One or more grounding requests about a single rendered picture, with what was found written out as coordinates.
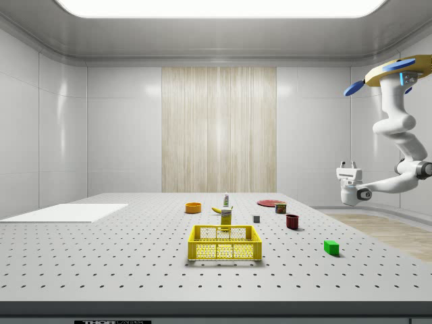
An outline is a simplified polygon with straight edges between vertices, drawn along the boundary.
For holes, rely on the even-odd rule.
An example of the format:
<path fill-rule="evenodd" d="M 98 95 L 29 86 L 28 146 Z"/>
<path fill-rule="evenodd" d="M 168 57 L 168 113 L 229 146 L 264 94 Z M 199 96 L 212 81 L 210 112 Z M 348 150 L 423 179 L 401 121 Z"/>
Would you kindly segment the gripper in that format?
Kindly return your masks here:
<path fill-rule="evenodd" d="M 357 168 L 354 161 L 350 167 L 346 167 L 346 162 L 342 161 L 340 167 L 336 169 L 336 175 L 339 181 L 347 181 L 347 185 L 362 183 L 362 169 Z"/>

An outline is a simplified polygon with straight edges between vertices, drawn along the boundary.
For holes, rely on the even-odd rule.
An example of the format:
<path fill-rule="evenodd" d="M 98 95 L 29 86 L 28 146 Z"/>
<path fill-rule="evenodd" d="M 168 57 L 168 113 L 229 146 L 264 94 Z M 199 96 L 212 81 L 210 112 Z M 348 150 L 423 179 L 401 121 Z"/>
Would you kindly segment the yellow basket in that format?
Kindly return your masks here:
<path fill-rule="evenodd" d="M 194 225 L 189 260 L 261 260 L 262 240 L 252 225 Z"/>

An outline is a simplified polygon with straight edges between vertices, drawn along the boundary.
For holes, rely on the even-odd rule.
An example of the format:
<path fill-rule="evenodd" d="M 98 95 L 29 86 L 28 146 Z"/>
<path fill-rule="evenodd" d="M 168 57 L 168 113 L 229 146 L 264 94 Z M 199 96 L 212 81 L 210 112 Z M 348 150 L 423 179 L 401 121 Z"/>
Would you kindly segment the white board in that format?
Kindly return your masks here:
<path fill-rule="evenodd" d="M 9 217 L 0 223 L 93 223 L 128 204 L 59 204 Z"/>

